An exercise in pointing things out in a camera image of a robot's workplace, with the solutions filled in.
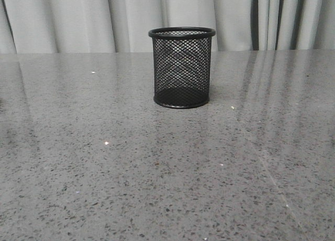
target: curtain fold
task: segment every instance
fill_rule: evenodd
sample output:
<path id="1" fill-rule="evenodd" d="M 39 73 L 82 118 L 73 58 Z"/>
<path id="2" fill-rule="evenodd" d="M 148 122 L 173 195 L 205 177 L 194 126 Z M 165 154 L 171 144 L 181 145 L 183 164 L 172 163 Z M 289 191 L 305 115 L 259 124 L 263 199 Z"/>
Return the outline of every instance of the curtain fold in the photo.
<path id="1" fill-rule="evenodd" d="M 0 53 L 146 52 L 171 26 L 220 51 L 335 49 L 335 0 L 1 0 Z"/>

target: curtain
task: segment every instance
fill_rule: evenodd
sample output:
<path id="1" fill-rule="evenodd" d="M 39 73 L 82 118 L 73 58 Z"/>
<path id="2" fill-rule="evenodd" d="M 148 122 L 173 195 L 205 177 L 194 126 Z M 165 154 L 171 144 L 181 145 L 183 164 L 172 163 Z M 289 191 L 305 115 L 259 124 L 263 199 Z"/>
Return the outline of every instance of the curtain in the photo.
<path id="1" fill-rule="evenodd" d="M 1 0 L 0 53 L 147 52 L 172 26 L 220 51 L 335 49 L 335 0 Z"/>

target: mesh cup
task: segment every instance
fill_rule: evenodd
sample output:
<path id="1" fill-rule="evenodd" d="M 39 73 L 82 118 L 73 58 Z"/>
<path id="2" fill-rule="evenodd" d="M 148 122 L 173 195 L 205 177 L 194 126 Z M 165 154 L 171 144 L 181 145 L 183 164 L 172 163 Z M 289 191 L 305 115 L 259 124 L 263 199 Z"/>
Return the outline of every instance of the mesh cup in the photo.
<path id="1" fill-rule="evenodd" d="M 215 30 L 170 27 L 149 31 L 153 43 L 154 101 L 192 108 L 209 101 L 211 38 Z"/>

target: countertop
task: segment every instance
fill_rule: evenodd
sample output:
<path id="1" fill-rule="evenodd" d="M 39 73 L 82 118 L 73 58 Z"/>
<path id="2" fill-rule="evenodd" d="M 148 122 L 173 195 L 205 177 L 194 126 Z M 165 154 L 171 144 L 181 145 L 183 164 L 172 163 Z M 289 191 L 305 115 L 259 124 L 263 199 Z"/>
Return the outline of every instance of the countertop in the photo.
<path id="1" fill-rule="evenodd" d="M 152 53 L 0 54 L 0 240 L 335 240 L 334 70 L 213 52 L 171 109 Z"/>

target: metal mesh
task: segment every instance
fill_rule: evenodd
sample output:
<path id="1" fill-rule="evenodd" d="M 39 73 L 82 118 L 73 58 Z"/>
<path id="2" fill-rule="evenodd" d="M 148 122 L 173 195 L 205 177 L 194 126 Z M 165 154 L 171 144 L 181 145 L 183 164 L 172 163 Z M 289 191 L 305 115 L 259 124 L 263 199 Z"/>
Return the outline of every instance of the metal mesh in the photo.
<path id="1" fill-rule="evenodd" d="M 167 31 L 165 35 L 190 35 L 202 31 Z M 153 38 L 154 100 L 176 108 L 208 102 L 211 37 L 188 40 Z"/>

